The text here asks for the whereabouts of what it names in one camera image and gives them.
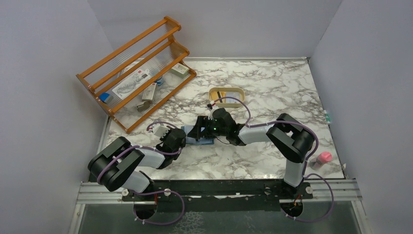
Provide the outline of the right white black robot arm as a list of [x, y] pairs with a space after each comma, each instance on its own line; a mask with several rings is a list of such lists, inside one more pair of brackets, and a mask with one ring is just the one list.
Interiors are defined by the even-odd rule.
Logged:
[[273, 122], [247, 125], [237, 123], [224, 108], [212, 111], [209, 116], [198, 116], [187, 136], [195, 140], [225, 137], [235, 146], [272, 142], [286, 158], [281, 185], [286, 198], [294, 198], [300, 193], [307, 153], [313, 152], [312, 147], [318, 145], [316, 134], [286, 113]]

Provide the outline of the blue leather card holder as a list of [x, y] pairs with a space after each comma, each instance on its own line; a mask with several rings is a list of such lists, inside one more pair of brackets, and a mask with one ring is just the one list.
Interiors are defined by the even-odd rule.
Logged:
[[206, 139], [206, 138], [200, 138], [200, 139], [194, 139], [192, 137], [189, 137], [188, 134], [189, 132], [193, 129], [193, 125], [184, 125], [181, 127], [182, 130], [186, 133], [186, 144], [190, 145], [213, 145], [214, 144], [214, 139]]

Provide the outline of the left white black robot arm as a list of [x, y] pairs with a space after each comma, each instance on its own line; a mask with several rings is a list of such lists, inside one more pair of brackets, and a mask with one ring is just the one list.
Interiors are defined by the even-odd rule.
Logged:
[[141, 200], [151, 198], [154, 181], [137, 167], [163, 169], [176, 160], [186, 145], [182, 129], [167, 128], [155, 147], [132, 145], [125, 137], [118, 137], [89, 162], [87, 168], [97, 183], [110, 192], [119, 188], [133, 191]]

